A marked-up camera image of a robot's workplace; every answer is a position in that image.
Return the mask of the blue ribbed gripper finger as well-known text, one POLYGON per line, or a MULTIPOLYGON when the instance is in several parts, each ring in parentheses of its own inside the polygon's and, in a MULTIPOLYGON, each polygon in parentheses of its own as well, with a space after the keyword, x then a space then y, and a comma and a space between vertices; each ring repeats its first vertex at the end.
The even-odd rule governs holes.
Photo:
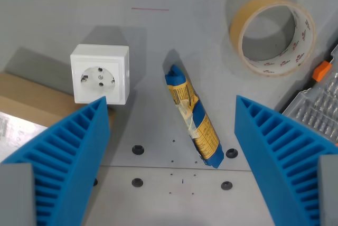
POLYGON ((37 225, 81 225, 109 139, 108 107, 101 97, 3 160, 31 164, 37 225))
POLYGON ((319 225, 318 160, 337 146, 300 123, 238 95, 234 133, 275 225, 319 225))

